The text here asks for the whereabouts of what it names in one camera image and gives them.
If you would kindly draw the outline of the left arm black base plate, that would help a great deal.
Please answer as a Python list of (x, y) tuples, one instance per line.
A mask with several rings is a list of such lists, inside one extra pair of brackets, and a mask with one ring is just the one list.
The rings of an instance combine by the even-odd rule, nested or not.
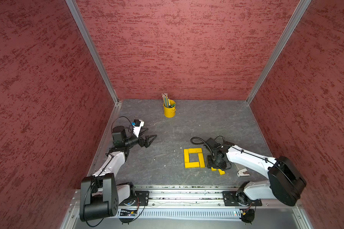
[(149, 191), (135, 191), (132, 196), (132, 206), (148, 206), (149, 204)]

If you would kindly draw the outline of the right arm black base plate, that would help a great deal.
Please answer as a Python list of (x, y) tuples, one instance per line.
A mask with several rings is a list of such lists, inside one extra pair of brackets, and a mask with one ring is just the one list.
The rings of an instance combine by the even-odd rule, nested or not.
[(261, 207), (262, 202), (260, 199), (252, 200), (244, 192), (237, 191), (223, 191), (223, 201), (226, 207)]

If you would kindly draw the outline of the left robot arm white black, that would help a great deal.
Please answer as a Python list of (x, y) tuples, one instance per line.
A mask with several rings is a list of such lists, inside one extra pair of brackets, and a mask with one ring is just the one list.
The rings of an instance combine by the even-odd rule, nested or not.
[(132, 147), (138, 145), (148, 148), (157, 138), (157, 135), (142, 136), (147, 130), (138, 127), (137, 133), (127, 136), (125, 127), (113, 128), (113, 147), (106, 154), (107, 160), (98, 171), (81, 182), (79, 216), (82, 222), (116, 216), (123, 203), (140, 206), (134, 185), (131, 182), (116, 184), (116, 175), (125, 164)]

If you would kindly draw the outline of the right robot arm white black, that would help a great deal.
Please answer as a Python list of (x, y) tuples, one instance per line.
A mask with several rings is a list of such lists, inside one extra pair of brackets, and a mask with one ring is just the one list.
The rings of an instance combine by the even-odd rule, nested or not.
[(293, 207), (307, 185), (298, 169), (285, 156), (274, 158), (259, 155), (230, 142), (220, 144), (212, 138), (203, 145), (210, 152), (207, 156), (210, 168), (226, 171), (228, 166), (235, 163), (265, 177), (264, 181), (244, 182), (232, 198), (226, 198), (240, 206), (255, 206), (258, 201), (276, 199)]

